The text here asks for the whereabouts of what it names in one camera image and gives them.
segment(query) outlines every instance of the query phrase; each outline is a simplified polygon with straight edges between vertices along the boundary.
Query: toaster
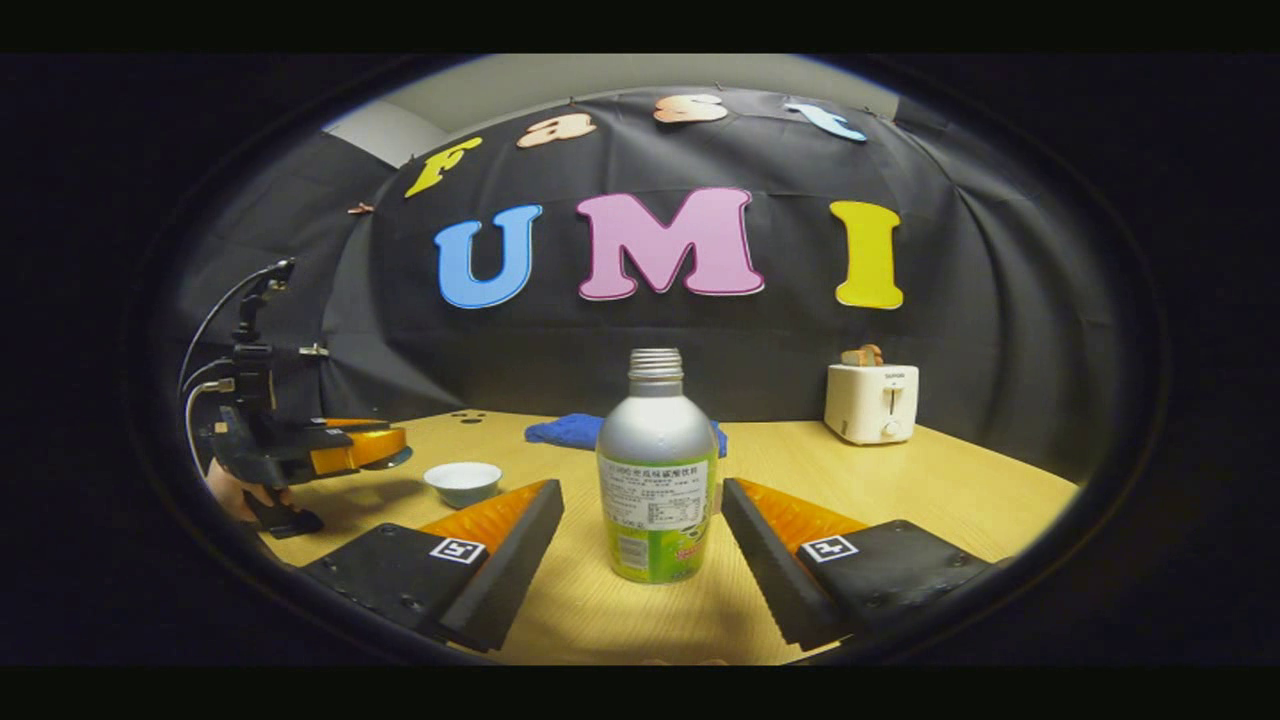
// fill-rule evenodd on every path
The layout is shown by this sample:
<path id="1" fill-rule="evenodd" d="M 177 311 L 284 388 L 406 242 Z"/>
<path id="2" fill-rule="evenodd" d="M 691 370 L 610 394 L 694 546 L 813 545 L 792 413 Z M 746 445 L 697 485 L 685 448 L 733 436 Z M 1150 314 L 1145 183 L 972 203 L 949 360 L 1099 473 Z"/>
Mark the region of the toaster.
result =
<path id="1" fill-rule="evenodd" d="M 823 420 L 855 445 L 904 442 L 915 430 L 919 391 L 914 365 L 828 365 Z"/>

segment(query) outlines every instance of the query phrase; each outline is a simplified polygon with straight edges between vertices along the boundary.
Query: wooden table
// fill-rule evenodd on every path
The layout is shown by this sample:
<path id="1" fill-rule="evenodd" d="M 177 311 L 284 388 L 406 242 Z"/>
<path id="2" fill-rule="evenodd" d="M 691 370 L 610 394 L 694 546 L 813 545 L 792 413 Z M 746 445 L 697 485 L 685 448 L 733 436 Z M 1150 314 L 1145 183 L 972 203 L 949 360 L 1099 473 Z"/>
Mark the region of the wooden table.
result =
<path id="1" fill-rule="evenodd" d="M 467 410 L 399 423 L 411 460 L 297 486 L 297 505 L 317 512 L 325 529 L 262 539 L 282 560 L 305 565 L 379 523 L 424 525 L 452 512 L 422 483 L 426 469 L 492 462 L 503 469 L 506 491 L 559 478 L 564 515 L 506 644 L 486 657 L 518 665 L 777 665 L 826 650 L 803 652 L 783 642 L 722 515 L 712 520 L 707 561 L 692 579 L 654 587 L 613 574 L 594 454 L 525 441 L 525 428 L 553 419 Z M 910 520 L 987 561 L 1032 543 L 1076 492 L 1062 478 L 922 427 L 906 443 L 878 447 L 846 443 L 820 421 L 721 429 L 728 437 L 721 478 L 745 478 L 872 525 Z"/>

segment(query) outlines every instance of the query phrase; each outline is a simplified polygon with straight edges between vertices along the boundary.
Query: letter m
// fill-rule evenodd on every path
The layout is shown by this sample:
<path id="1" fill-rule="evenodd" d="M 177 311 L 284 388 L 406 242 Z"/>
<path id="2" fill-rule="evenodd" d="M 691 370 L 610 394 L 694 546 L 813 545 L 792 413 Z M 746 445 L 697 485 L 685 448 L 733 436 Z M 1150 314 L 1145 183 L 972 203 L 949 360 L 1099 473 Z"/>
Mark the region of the letter m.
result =
<path id="1" fill-rule="evenodd" d="M 584 200 L 577 211 L 591 223 L 591 275 L 579 287 L 588 300 L 620 300 L 636 291 L 622 254 L 654 292 L 667 292 L 690 250 L 694 270 L 685 287 L 698 295 L 751 295 L 764 278 L 751 269 L 742 211 L 751 193 L 731 187 L 695 190 L 669 227 L 631 195 Z"/>

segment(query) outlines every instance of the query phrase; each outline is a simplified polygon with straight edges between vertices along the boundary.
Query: bottle label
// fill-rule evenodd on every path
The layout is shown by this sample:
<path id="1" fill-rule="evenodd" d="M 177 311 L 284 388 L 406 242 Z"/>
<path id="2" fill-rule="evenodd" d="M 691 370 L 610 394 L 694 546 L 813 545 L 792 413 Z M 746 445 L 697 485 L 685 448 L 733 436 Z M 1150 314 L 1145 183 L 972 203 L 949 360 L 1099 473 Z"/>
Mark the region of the bottle label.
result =
<path id="1" fill-rule="evenodd" d="M 599 456 L 600 495 L 613 569 L 641 583 L 698 571 L 710 510 L 716 457 L 636 465 Z"/>

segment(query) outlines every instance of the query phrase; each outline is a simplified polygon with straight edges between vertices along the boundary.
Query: cable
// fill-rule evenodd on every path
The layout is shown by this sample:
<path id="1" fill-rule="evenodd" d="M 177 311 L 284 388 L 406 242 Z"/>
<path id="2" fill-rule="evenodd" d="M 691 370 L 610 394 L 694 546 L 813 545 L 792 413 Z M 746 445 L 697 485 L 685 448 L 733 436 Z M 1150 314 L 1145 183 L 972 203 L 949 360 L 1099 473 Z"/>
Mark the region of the cable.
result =
<path id="1" fill-rule="evenodd" d="M 187 396 L 187 443 L 191 447 L 191 462 L 196 466 L 196 474 L 205 479 L 205 469 L 200 466 L 200 455 L 196 454 L 196 433 L 191 428 L 191 409 L 196 405 L 196 398 L 206 392 L 230 392 L 236 389 L 234 378 L 224 378 L 196 386 Z"/>
<path id="2" fill-rule="evenodd" d="M 227 291 L 227 295 L 224 295 L 223 299 L 219 300 L 216 305 L 214 305 L 214 309 L 210 310 L 207 315 L 205 315 L 205 320 L 200 323 L 200 328 L 196 329 L 196 336 L 191 338 L 191 345 L 187 346 L 187 354 L 183 355 L 182 357 L 182 366 L 178 369 L 178 397 L 182 397 L 183 388 L 189 380 L 189 378 L 187 378 L 187 365 L 191 363 L 191 354 L 196 350 L 196 345 L 200 343 L 200 338 L 204 337 L 205 331 L 209 328 L 209 323 L 212 322 L 214 316 L 216 316 L 218 313 L 221 311 L 223 306 L 225 306 L 227 302 L 230 301 L 230 299 L 234 297 L 237 292 L 243 290 L 244 286 L 247 286 L 248 283 L 261 278 L 262 275 L 279 270 L 280 263 L 285 263 L 285 260 L 271 263 L 266 268 L 262 268 L 261 270 L 257 270 L 250 274 L 247 278 L 238 282 L 236 287 Z"/>
<path id="3" fill-rule="evenodd" d="M 196 378 L 220 365 L 234 365 L 234 363 L 230 360 L 230 357 L 219 357 L 218 360 L 214 360 L 212 363 L 196 370 L 195 373 L 191 374 L 189 378 L 187 378 L 187 382 L 183 383 L 182 395 L 187 395 L 188 392 L 191 392 L 191 383 L 196 382 Z"/>

